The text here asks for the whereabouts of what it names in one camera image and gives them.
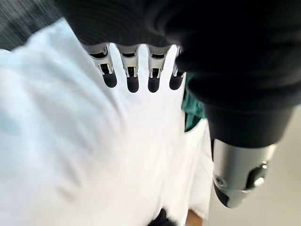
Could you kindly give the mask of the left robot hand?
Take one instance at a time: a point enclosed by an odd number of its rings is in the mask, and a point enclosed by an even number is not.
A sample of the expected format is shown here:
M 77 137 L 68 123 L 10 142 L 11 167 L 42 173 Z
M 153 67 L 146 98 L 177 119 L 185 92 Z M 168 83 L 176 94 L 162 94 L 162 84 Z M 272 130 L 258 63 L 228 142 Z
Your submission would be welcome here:
M 298 0 L 59 0 L 90 54 L 104 42 L 177 44 L 177 67 L 204 104 L 221 203 L 237 207 L 264 181 L 301 102 Z

